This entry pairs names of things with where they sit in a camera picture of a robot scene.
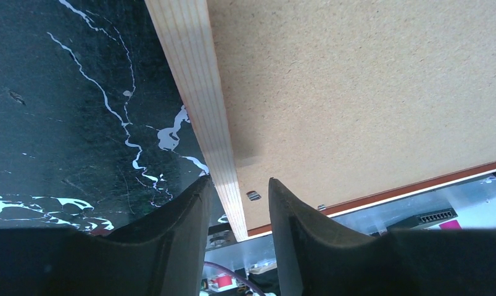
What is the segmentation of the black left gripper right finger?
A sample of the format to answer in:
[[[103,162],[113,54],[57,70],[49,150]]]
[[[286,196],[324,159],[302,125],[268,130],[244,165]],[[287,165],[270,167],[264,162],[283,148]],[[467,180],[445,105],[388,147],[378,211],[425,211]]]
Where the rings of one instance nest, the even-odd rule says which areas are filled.
[[[347,228],[268,183],[282,295],[496,295],[496,229]]]

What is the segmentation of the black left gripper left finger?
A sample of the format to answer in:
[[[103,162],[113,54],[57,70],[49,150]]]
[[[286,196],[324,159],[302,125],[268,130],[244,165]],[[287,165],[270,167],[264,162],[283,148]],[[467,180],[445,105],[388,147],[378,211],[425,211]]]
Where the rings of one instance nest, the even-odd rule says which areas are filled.
[[[198,295],[212,180],[111,232],[0,229],[0,295]]]

